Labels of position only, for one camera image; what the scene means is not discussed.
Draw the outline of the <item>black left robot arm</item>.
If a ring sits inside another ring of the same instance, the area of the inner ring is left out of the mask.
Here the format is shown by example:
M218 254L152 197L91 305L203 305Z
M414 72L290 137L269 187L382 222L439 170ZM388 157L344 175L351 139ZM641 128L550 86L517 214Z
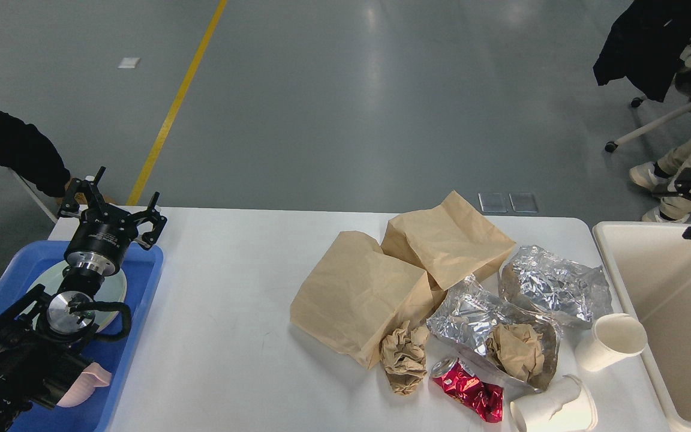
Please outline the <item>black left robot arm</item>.
M79 226L56 292L37 284L0 313L0 431L35 404L77 405L71 391L91 378L108 385L108 372L82 350L94 341L122 341L132 331L131 307L97 295L105 279L121 270L132 243L154 247L167 218L156 207L159 192L135 213L106 202L98 189L104 172L100 167L94 177L72 180L58 210L58 218L77 218Z

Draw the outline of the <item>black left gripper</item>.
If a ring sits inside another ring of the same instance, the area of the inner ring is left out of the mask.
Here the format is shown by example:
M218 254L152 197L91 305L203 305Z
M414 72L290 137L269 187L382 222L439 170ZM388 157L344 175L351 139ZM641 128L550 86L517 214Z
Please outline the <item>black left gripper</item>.
M150 250L159 240L167 218L157 209L160 193L156 191L145 209L124 217L124 226L110 224L110 204L98 189L105 170L106 167L101 166L91 179L70 181L58 208L58 218L80 221L65 251L66 262L72 268L86 268L108 277L121 270L132 242ZM86 200L87 208L82 212L76 200L78 194Z

